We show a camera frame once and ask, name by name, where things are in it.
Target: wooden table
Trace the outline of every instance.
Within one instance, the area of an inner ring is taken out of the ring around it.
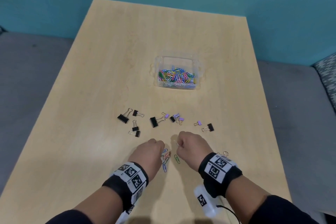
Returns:
[[[162,51],[194,53],[204,65],[198,90],[154,86]],[[129,107],[139,138],[117,119]],[[152,128],[149,118],[181,113]],[[201,131],[198,120],[215,131]],[[73,208],[156,138],[176,152],[181,131],[201,134],[216,152],[228,151],[243,174],[291,200],[245,17],[94,0],[0,199],[0,223],[44,223]],[[181,161],[161,169],[132,219],[194,223],[204,219],[193,189],[200,175]],[[217,220],[236,220],[226,211]]]

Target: human hand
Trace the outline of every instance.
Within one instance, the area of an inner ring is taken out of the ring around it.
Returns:
[[[164,142],[156,141],[154,138],[149,139],[133,151],[128,161],[138,163],[145,170],[150,182],[162,166],[160,157],[164,148]]]
[[[188,166],[198,172],[202,160],[213,150],[200,135],[181,131],[178,135],[177,154]]]

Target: gray bench cushion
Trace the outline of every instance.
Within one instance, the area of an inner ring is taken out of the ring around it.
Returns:
[[[336,53],[317,62],[316,68],[336,111]]]
[[[293,202],[336,209],[336,114],[313,67],[258,61]]]
[[[19,33],[0,35],[0,194],[72,42]]]

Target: black and white patterned cushion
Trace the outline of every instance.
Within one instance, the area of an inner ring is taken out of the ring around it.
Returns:
[[[314,65],[336,111],[336,53]]]

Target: black wristband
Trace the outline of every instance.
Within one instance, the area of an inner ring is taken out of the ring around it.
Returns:
[[[114,190],[123,201],[123,211],[134,205],[148,185],[148,175],[135,162],[127,162],[118,168],[102,186]]]
[[[230,182],[243,174],[236,163],[214,152],[203,159],[198,172],[204,180],[205,189],[213,198],[219,195],[225,197]]]

